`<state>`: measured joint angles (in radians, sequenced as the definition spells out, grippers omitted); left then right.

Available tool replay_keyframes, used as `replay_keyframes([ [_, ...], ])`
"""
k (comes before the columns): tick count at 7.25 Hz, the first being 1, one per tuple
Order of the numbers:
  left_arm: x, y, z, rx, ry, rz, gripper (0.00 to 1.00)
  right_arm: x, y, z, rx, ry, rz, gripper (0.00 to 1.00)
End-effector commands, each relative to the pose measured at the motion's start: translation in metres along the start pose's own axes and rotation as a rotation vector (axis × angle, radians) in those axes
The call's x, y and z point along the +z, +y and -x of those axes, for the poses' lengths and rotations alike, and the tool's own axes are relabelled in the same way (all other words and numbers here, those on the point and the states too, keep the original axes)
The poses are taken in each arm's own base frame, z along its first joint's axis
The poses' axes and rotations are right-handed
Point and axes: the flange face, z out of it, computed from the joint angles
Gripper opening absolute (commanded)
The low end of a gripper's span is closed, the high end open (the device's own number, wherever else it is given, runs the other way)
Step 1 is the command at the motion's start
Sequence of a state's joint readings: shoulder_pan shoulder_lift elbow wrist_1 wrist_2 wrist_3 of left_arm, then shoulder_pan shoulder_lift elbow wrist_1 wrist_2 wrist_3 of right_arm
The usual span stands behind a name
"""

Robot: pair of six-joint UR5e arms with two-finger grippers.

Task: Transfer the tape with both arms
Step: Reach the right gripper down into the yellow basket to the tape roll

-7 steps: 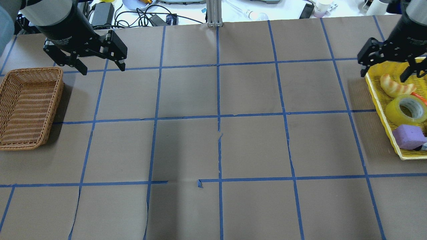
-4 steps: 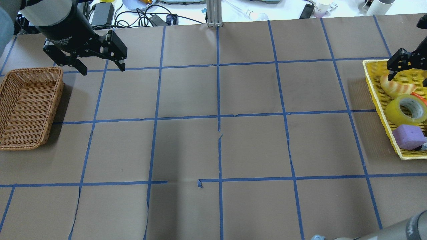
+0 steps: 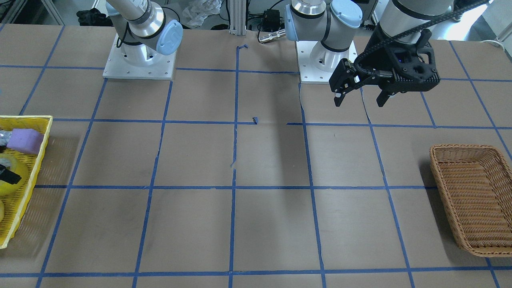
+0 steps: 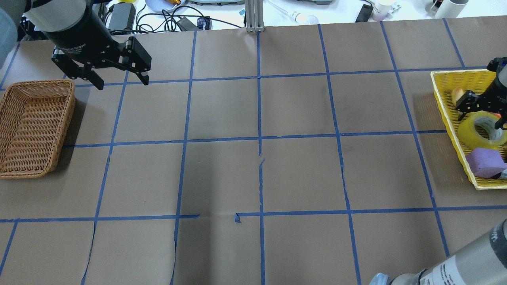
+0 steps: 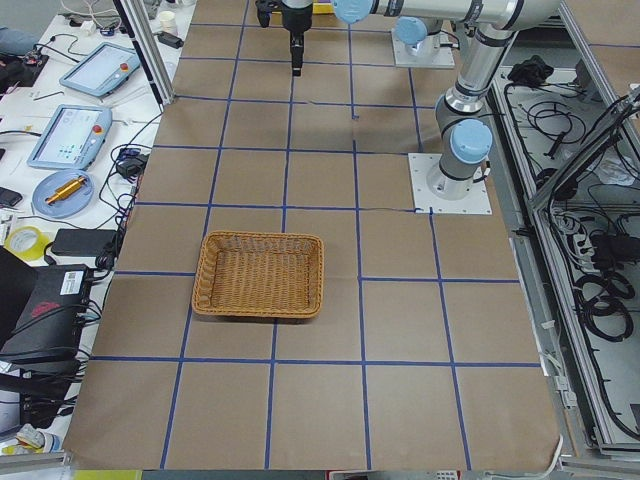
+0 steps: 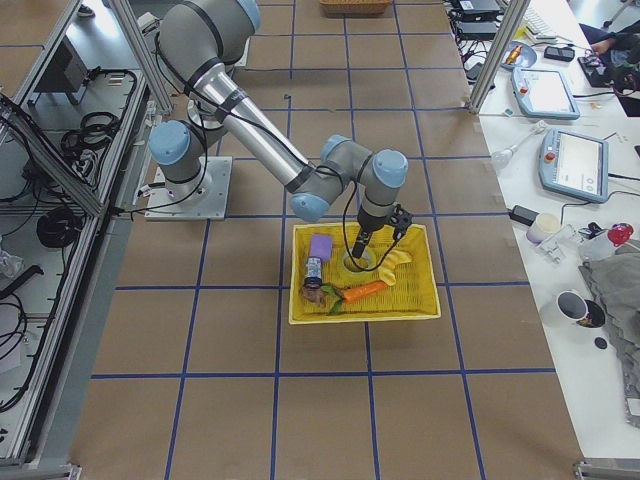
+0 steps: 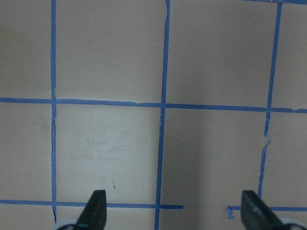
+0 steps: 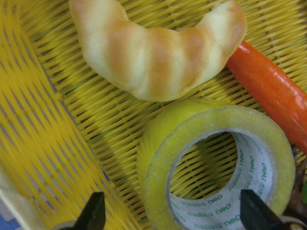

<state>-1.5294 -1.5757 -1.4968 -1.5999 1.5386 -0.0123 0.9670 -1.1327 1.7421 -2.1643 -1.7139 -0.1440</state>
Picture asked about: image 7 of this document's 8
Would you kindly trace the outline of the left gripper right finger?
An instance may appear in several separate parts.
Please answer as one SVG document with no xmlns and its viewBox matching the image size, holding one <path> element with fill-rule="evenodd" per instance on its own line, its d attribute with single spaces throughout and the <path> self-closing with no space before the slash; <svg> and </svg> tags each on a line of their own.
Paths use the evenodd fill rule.
<svg viewBox="0 0 307 230">
<path fill-rule="evenodd" d="M 240 216 L 246 230 L 276 230 L 283 225 L 252 190 L 242 191 Z"/>
</svg>

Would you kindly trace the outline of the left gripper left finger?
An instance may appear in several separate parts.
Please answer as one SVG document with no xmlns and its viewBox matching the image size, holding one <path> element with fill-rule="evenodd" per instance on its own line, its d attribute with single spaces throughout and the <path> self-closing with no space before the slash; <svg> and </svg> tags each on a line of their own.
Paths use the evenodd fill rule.
<svg viewBox="0 0 307 230">
<path fill-rule="evenodd" d="M 106 226 L 106 191 L 95 190 L 76 221 L 77 230 L 103 230 Z"/>
</svg>

